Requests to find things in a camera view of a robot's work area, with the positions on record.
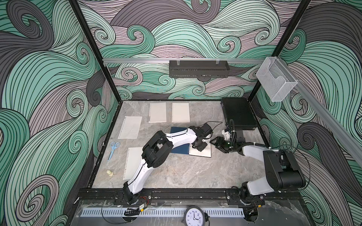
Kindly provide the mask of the blue cover notebook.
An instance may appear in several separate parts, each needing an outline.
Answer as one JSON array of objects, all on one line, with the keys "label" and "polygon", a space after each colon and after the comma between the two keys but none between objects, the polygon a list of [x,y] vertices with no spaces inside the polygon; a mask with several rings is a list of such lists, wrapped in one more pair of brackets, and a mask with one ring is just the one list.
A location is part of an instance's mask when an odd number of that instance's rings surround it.
[{"label": "blue cover notebook", "polygon": [[172,149],[171,153],[211,158],[212,157],[211,144],[209,142],[209,139],[211,138],[211,136],[212,136],[211,132],[208,132],[208,135],[206,136],[206,138],[203,139],[203,141],[206,143],[206,147],[202,151],[199,151],[196,148],[193,148],[192,144],[184,144],[182,146],[175,147],[174,149]]}]

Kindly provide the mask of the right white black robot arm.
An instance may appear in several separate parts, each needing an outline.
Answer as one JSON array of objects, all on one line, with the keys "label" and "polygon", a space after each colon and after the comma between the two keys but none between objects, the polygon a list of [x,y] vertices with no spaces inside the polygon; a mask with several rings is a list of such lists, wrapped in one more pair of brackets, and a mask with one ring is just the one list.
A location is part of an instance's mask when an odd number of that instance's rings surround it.
[{"label": "right white black robot arm", "polygon": [[242,204],[261,205],[263,195],[279,191],[295,192],[306,186],[306,179],[294,156],[288,149],[271,149],[255,142],[227,141],[216,137],[210,141],[223,153],[237,152],[263,162],[265,176],[244,182],[238,195]]}]

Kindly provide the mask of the torn lined notebook page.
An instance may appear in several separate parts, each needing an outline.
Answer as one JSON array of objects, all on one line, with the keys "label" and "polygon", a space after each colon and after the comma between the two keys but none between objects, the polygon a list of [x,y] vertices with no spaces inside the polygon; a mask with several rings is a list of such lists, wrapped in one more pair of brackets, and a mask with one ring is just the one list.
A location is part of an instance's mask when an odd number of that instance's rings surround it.
[{"label": "torn lined notebook page", "polygon": [[118,139],[136,139],[139,134],[142,116],[126,116]]}]

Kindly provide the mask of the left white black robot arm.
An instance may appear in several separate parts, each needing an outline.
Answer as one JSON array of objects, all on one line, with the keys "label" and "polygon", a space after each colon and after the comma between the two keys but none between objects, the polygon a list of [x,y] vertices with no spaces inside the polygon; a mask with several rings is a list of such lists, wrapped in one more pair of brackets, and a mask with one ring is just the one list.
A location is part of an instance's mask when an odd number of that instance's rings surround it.
[{"label": "left white black robot arm", "polygon": [[133,177],[123,184],[123,199],[128,204],[136,203],[140,192],[151,172],[161,166],[171,151],[182,145],[191,145],[198,151],[203,151],[213,129],[207,124],[190,126],[176,133],[157,131],[142,148],[141,161]]}]

